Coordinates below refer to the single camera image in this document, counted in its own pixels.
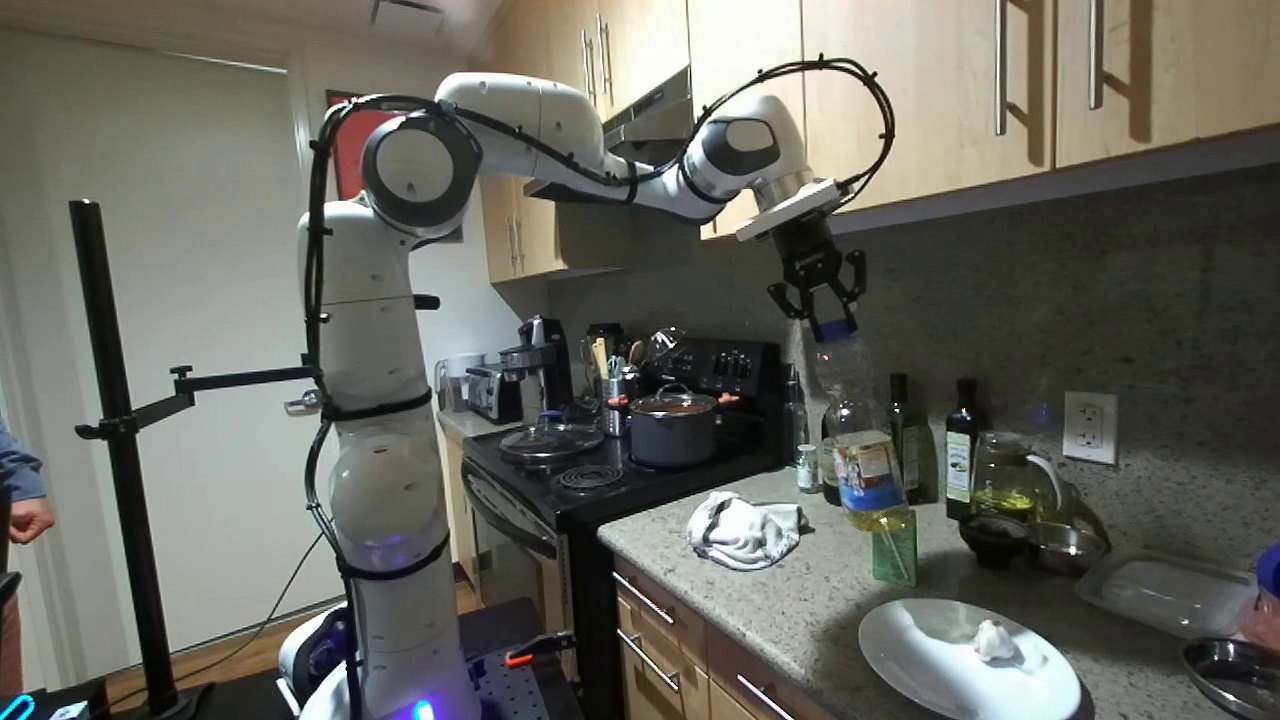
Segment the backsplash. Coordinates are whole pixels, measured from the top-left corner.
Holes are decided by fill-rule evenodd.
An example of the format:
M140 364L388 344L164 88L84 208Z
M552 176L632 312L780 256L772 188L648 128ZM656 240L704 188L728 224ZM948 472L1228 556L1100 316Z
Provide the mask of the backsplash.
M956 376L996 428L1060 456L1064 392L1120 400L1120 464L1060 460L1124 548L1252 564L1280 540L1280 168L1012 212L876 228L860 324L908 372L932 424ZM648 268L568 280L568 328L624 320L772 336L772 256L704 256L652 228Z

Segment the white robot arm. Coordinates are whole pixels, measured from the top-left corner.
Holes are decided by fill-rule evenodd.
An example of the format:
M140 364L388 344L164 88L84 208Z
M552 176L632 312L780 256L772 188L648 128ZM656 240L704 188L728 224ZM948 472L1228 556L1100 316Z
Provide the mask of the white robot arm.
M860 80L884 112L888 152L892 108L868 72ZM324 204L328 144L364 108L400 112L364 148L364 204ZM476 176L512 172L692 224L752 188L760 216L740 240L776 240L784 284L772 296L820 332L812 296L820 292L836 324L848 324L860 292L860 280L840 280L848 256L832 248L824 220L868 184L884 152L860 176L816 180L788 108L772 96L732 96L696 124L680 160L652 168L604 148L604 128L576 88L504 72L448 76L432 100L360 96L332 108L304 220L308 364L324 400L308 508L340 560L348 608L316 616L280 648L280 692L296 716L480 716L452 620L444 484L416 336L420 296L408 284L408 252L460 224ZM316 452L328 428L340 460L320 492Z

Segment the plate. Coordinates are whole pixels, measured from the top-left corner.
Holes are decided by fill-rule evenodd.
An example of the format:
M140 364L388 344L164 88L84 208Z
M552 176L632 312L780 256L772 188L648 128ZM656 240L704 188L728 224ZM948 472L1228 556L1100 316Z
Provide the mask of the plate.
M984 664L976 632L1000 624L1016 644L1016 660ZM960 600L888 600L856 628L860 652L872 672L940 716L980 720L1064 720L1080 708L1080 676L1044 636Z

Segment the stove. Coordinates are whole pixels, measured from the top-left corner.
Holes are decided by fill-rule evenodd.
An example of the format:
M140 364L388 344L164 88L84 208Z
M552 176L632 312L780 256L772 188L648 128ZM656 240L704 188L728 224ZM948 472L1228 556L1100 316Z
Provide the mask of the stove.
M768 440L772 420L772 368L744 384L740 364L732 376L716 376L700 352L688 352L680 368L688 388L724 392L724 380L748 404L720 416L720 452L692 468L648 468L636 464L628 440L600 440L580 448L556 468L520 464L504 452L508 436L476 436L464 444L464 488L476 516L480 548L480 596L516 600L532 596L544 612L544 632L572 628L576 652L568 676L580 688L584 716L620 716L620 648L616 648L616 604L612 604L612 556L596 540L596 528L680 496L696 496L740 476L772 472L792 460L788 448ZM704 344L716 356L768 356L764 344Z

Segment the person's hand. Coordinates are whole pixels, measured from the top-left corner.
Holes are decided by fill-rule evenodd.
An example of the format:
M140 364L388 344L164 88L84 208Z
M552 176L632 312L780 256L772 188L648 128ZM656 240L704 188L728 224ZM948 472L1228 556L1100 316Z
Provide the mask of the person's hand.
M32 544L52 528L52 508L44 500L12 500L8 508L8 540Z

